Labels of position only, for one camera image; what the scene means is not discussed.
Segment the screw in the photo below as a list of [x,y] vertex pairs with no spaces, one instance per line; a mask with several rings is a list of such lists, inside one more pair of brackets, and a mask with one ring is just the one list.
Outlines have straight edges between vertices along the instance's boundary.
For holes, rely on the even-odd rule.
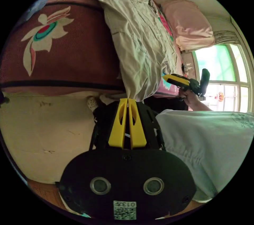
[[125,155],[123,155],[123,160],[124,161],[129,161],[129,160],[131,160],[131,156],[128,155],[128,154],[125,154]]
[[67,201],[67,202],[70,202],[71,201],[71,198],[69,196],[65,196],[64,199]]
[[186,203],[189,202],[189,200],[190,200],[190,197],[189,197],[189,196],[185,196],[185,197],[183,198],[183,200],[182,200],[182,203],[183,203],[183,204],[186,204]]

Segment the flower pattern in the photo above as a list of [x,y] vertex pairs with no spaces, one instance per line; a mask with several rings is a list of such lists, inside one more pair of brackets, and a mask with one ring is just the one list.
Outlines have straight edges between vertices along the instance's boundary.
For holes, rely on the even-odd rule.
[[169,27],[168,22],[166,21],[166,19],[164,18],[164,16],[158,11],[159,14],[159,20],[161,21],[162,25],[164,26],[164,28],[167,30],[167,32],[169,33],[170,39],[173,42],[174,38],[173,38],[173,34],[172,31]]
[[42,25],[35,27],[22,38],[21,41],[30,38],[23,55],[23,65],[29,76],[32,75],[35,66],[36,51],[47,50],[50,52],[52,39],[61,38],[68,33],[64,31],[63,27],[74,20],[67,18],[70,15],[70,9],[69,6],[48,17],[46,14],[41,14],[38,21]]

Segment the brown blanket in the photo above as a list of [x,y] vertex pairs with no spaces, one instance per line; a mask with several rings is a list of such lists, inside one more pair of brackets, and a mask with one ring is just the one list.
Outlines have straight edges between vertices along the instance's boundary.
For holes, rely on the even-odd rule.
[[9,93],[122,93],[119,60],[97,0],[49,0],[13,32],[1,55]]

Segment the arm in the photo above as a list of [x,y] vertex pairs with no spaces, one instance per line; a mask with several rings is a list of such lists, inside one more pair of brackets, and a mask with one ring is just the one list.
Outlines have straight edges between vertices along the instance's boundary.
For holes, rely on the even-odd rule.
[[208,108],[205,104],[203,104],[201,101],[198,100],[195,104],[191,104],[190,108],[193,111],[212,111],[210,108]]
[[205,104],[203,104],[196,94],[191,90],[183,91],[179,89],[179,96],[183,98],[186,105],[188,105],[193,111],[212,111]]

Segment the sticker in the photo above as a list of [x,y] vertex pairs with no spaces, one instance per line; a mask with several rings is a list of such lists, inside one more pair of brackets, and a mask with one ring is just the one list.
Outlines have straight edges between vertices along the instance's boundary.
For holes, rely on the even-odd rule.
[[113,201],[115,220],[136,220],[137,202]]
[[81,216],[86,217],[86,218],[91,218],[88,214],[85,214],[85,213],[83,213]]

